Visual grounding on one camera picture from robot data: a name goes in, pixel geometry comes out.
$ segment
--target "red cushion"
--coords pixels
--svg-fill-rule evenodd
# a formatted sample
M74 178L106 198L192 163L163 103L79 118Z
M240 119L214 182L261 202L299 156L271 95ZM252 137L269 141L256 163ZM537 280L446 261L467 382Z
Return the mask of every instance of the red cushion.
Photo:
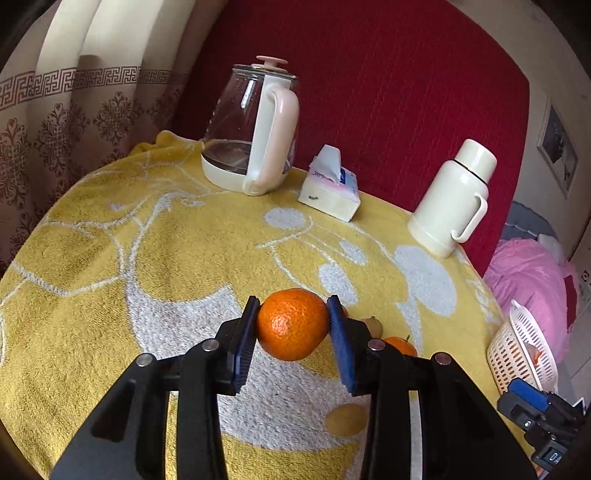
M566 287L566 328L570 332L577 319L577 289L574 287L573 276L564 279Z
M207 38L173 130L201 138L232 64L287 59L300 80L295 164L340 148L361 190L414 210L465 138L498 166L466 244L486 270L513 197L529 86L509 55L446 0L232 0Z

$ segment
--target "framed picture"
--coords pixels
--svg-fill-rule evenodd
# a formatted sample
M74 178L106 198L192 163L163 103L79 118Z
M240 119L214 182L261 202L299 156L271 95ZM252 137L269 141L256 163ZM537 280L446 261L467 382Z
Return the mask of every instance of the framed picture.
M546 104L538 150L550 166L564 196L568 197L579 157L550 98Z

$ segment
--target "thermos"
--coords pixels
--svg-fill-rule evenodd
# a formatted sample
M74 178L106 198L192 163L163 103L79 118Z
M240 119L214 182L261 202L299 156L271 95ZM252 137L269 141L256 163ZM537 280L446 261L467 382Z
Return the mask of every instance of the thermos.
M495 167L489 150L465 140L455 158L441 166L407 223L415 240L443 258L466 242L488 209L487 183Z

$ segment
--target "patterned curtain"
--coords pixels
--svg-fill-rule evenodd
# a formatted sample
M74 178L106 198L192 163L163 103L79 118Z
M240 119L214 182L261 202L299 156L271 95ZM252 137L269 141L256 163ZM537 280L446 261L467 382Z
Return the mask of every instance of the patterned curtain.
M226 0L61 0L0 74L0 277L85 174L166 129Z

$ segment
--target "thermos cap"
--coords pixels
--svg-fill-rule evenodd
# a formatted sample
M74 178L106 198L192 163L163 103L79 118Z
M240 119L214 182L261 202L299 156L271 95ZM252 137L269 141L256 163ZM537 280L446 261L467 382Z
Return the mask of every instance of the thermos cap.
M496 167L496 157L478 142L466 139L454 159L488 183Z

